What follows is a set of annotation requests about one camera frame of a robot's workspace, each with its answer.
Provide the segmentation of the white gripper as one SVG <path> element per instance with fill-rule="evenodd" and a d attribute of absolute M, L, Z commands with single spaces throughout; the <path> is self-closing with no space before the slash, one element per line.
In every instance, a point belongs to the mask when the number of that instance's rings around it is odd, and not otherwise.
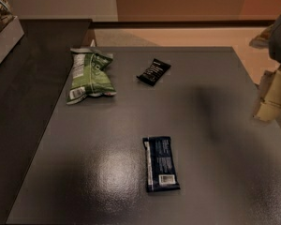
<path fill-rule="evenodd" d="M 264 71 L 259 97 L 263 102 L 257 105 L 253 116 L 262 122 L 272 122 L 281 113 L 281 66 L 275 71 Z"/>

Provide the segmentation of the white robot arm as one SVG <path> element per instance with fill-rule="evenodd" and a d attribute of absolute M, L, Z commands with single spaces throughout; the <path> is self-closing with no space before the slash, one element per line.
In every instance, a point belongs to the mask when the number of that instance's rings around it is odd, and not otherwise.
<path fill-rule="evenodd" d="M 254 37 L 249 45 L 256 49 L 267 49 L 270 58 L 279 63 L 274 72 L 264 71 L 252 114 L 261 123 L 270 123 L 281 114 L 281 15 Z"/>

